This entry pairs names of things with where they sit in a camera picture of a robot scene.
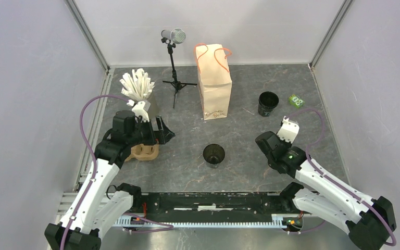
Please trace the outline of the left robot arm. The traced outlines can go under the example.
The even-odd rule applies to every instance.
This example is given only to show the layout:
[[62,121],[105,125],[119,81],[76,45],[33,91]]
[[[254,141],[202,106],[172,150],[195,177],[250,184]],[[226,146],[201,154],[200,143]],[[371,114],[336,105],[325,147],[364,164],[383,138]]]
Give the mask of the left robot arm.
[[157,130],[149,119],[130,110],[115,114],[112,128],[93,152],[89,174],[73,203],[60,222],[50,223],[45,229],[51,249],[100,249],[104,235],[122,214],[143,209],[141,188],[126,183],[116,188],[104,206],[101,201],[132,147],[164,145],[175,136],[161,116],[155,120]]

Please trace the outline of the grey cup holding straws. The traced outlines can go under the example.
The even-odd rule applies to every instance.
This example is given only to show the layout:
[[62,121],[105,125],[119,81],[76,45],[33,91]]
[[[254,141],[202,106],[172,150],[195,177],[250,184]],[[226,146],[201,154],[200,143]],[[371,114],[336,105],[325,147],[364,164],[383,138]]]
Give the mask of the grey cup holding straws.
[[153,93],[151,93],[146,100],[149,102],[149,108],[147,110],[148,116],[150,118],[154,118],[159,114],[159,107],[156,101],[156,97]]

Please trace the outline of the bundle of white wrapped straws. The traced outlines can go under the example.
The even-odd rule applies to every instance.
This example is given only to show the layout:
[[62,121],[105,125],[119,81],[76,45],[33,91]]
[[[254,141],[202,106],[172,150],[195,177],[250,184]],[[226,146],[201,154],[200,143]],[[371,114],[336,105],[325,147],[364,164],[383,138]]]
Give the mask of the bundle of white wrapped straws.
[[135,102],[149,99],[155,87],[155,81],[151,80],[143,68],[132,69],[131,73],[123,74],[119,81],[122,85],[121,93]]

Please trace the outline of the brown paper takeout bag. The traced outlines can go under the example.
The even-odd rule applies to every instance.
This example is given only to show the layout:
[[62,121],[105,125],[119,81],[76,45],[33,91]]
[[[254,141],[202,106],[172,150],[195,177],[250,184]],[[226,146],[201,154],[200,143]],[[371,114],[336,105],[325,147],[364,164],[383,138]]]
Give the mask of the brown paper takeout bag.
[[231,50],[221,44],[198,43],[194,55],[203,119],[227,117],[232,91],[228,64]]

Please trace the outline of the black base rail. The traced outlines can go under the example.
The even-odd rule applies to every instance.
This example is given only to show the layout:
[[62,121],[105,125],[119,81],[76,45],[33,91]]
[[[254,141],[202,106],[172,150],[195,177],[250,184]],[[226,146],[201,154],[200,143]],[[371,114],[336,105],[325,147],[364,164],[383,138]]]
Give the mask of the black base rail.
[[300,214],[278,192],[143,193],[138,211],[157,222],[269,222]]

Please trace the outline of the brown cardboard cup carrier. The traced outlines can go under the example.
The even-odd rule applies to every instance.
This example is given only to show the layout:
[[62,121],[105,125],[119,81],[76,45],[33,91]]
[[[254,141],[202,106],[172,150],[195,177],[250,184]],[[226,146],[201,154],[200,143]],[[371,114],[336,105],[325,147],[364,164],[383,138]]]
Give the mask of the brown cardboard cup carrier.
[[157,158],[159,154],[159,145],[139,144],[131,148],[131,154],[125,159],[125,162],[136,159],[138,161],[151,161]]

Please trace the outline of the green toy block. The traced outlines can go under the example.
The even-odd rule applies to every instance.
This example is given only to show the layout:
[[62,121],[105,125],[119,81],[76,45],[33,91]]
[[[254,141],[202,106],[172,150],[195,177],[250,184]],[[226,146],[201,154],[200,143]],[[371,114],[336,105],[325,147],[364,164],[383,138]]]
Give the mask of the green toy block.
[[292,94],[292,95],[289,97],[289,103],[290,103],[290,105],[292,105],[293,107],[299,109],[299,108],[301,108],[301,107],[305,104],[305,101],[304,101],[303,99],[301,99],[299,96],[297,96],[297,95],[295,95],[295,94]]

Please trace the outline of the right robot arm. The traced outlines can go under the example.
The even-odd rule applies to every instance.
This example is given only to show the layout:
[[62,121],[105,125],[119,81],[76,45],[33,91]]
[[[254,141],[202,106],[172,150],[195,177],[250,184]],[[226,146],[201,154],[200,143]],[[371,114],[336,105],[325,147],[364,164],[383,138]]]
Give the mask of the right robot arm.
[[395,246],[396,219],[388,199],[375,199],[349,186],[272,131],[262,133],[255,142],[270,168],[294,179],[280,193],[284,211],[298,209],[318,216],[345,232],[359,249]]

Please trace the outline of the microphone on black tripod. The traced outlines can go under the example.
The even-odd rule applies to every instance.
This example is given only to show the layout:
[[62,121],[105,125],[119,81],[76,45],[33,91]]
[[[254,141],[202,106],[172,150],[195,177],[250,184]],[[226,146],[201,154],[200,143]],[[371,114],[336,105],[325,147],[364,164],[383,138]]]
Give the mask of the microphone on black tripod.
[[177,71],[173,59],[173,50],[178,44],[182,44],[186,39],[186,34],[181,28],[175,28],[173,30],[162,30],[160,41],[166,44],[167,52],[170,56],[171,69],[172,69],[172,81],[162,80],[163,83],[169,83],[174,88],[173,108],[176,106],[177,94],[186,86],[197,86],[197,83],[185,83],[178,80]]

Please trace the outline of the black coffee cup with print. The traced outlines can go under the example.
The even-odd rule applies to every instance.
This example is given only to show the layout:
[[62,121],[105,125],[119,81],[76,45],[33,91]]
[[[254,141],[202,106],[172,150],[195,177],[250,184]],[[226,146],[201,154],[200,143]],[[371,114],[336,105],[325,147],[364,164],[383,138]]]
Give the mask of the black coffee cup with print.
[[225,150],[219,144],[209,144],[203,150],[203,159],[207,166],[216,169],[226,156]]

